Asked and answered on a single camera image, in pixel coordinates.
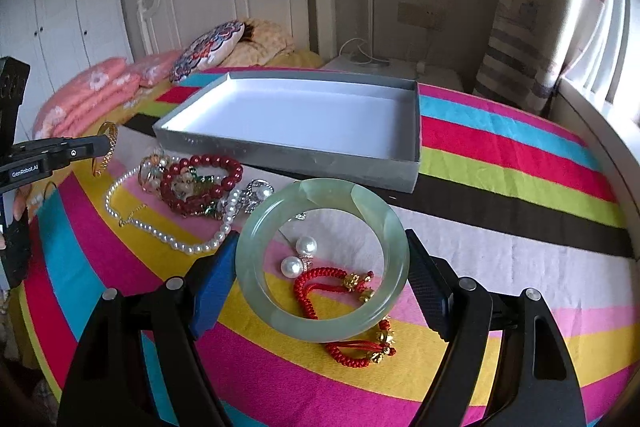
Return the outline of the person's left hand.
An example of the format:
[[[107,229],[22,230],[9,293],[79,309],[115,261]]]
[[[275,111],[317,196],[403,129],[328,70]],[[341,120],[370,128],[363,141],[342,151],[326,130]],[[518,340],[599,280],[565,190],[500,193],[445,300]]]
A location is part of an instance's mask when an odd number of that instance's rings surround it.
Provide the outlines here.
[[[27,199],[31,191],[32,186],[27,184],[1,196],[1,211],[4,222],[6,222],[6,230],[9,230],[9,226],[13,225],[14,222],[22,219],[26,212]]]

